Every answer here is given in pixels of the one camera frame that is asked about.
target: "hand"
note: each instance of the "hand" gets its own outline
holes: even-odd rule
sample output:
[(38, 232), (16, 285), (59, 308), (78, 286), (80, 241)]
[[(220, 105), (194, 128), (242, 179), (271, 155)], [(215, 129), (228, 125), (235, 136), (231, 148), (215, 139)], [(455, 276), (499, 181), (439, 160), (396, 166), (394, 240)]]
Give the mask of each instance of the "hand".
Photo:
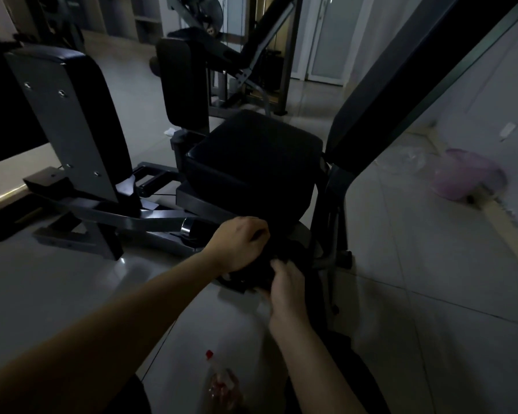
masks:
[(293, 262), (287, 264), (278, 259), (271, 261), (275, 271), (271, 292), (259, 290), (272, 306), (269, 329), (275, 340), (294, 330), (295, 327), (310, 327), (305, 306), (305, 277)]
[(223, 273), (230, 273), (259, 257), (270, 236), (267, 222), (239, 216), (217, 228), (202, 253), (212, 257)]

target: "person's left hand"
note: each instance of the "person's left hand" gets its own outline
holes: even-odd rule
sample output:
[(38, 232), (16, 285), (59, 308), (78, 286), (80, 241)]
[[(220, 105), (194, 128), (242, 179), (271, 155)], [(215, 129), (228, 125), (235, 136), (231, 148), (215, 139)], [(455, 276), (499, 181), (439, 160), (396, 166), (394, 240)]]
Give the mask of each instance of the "person's left hand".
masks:
[(202, 253), (213, 258), (223, 272), (230, 273), (259, 257), (270, 236), (266, 221), (239, 216), (217, 228)]

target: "tile floor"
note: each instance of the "tile floor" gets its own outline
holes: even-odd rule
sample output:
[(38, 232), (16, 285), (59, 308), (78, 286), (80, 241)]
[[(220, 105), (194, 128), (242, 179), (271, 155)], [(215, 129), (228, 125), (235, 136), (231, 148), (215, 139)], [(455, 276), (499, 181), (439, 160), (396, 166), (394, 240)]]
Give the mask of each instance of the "tile floor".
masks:
[[(133, 164), (174, 165), (161, 87), (147, 68), (153, 48), (87, 40)], [(284, 119), (325, 140), (341, 103), (338, 87), (292, 81)], [(395, 145), (431, 151), (408, 134)], [(357, 274), (336, 276), (335, 328), (352, 337), (394, 414), (518, 412), (518, 262), (477, 210), (433, 195), (428, 158), (415, 175), (373, 164), (350, 187)], [(0, 243), (0, 365), (178, 261), (129, 248), (110, 262), (41, 246), (32, 229)], [(257, 295), (204, 289), (137, 372), (153, 412), (204, 412), (207, 348), (235, 370), (253, 412), (282, 412), (286, 373), (267, 314)]]

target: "person's right hand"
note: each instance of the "person's right hand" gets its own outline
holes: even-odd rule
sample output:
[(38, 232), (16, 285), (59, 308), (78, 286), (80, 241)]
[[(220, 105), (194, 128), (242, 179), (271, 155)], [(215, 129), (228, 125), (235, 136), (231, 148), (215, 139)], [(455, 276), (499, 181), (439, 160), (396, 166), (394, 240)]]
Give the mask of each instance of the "person's right hand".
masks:
[(269, 329), (278, 341), (287, 331), (295, 327), (309, 327), (309, 318), (305, 307), (305, 278), (293, 262), (283, 263), (278, 259), (271, 261), (275, 271), (271, 292), (259, 292), (272, 306)]

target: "pink plastic bag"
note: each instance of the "pink plastic bag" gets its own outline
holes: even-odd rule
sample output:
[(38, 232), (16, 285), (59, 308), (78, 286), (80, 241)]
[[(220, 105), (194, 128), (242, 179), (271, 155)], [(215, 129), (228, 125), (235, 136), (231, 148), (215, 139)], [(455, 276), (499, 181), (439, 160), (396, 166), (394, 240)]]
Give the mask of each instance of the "pink plastic bag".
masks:
[(490, 159), (463, 149), (449, 148), (435, 171), (431, 189), (445, 199), (459, 200), (496, 172), (504, 175), (499, 165)]

